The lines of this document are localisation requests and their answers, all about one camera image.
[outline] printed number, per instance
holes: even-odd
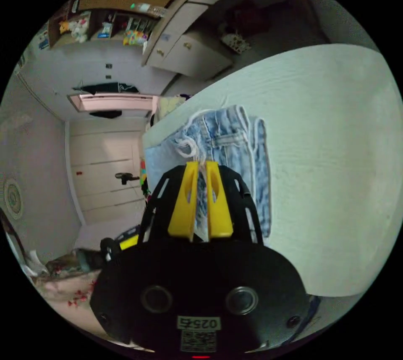
[[[204,330],[217,330],[221,329],[219,321],[211,318],[197,318],[197,317],[178,317],[179,329],[204,329]]]
[[[192,325],[192,320],[190,318],[181,318],[181,327],[190,328]]]

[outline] qr code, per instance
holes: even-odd
[[[182,331],[182,352],[215,352],[216,345],[215,332]]]

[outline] label sticker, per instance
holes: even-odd
[[[215,331],[182,331],[181,352],[213,353],[216,351]]]
[[[185,317],[178,315],[176,327],[183,331],[220,331],[219,317]]]
[[[168,42],[171,36],[169,34],[161,34],[160,39],[162,41]]]

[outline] screw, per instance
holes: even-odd
[[[106,314],[100,314],[99,318],[101,319],[101,322],[105,325],[109,324],[109,318]]]
[[[287,328],[295,328],[301,322],[301,317],[295,315],[287,321]]]

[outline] white door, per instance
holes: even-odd
[[[115,174],[140,174],[137,123],[119,119],[71,124],[70,161],[74,188],[87,225],[118,219],[132,204],[144,206],[139,181],[122,185]]]

